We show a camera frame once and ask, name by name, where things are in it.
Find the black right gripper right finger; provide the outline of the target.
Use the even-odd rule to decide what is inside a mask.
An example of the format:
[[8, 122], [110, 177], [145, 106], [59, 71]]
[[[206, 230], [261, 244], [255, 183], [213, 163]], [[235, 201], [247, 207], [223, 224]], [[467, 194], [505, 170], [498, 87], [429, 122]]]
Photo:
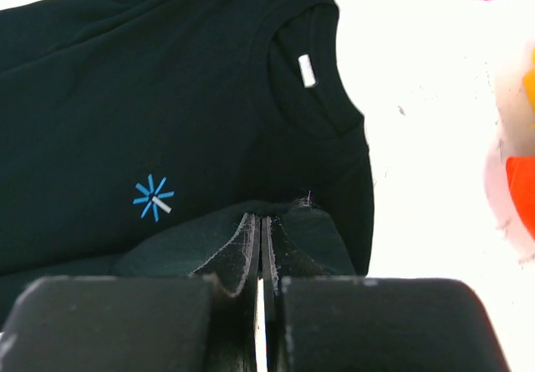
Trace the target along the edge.
[[268, 370], [507, 370], [487, 312], [463, 282], [330, 276], [271, 218], [261, 242]]

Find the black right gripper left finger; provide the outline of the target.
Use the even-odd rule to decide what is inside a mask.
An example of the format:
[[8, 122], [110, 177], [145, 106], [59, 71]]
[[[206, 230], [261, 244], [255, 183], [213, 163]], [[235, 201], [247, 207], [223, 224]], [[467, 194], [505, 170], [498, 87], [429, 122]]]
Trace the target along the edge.
[[254, 371], [259, 220], [188, 278], [47, 277], [3, 328], [4, 371]]

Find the black t shirt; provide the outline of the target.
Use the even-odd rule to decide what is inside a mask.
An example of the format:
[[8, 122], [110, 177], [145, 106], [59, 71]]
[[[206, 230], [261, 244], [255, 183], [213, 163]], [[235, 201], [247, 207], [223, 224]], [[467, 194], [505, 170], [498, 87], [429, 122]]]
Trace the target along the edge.
[[191, 273], [310, 206], [364, 276], [374, 194], [334, 0], [43, 0], [1, 13], [1, 311], [47, 274]]

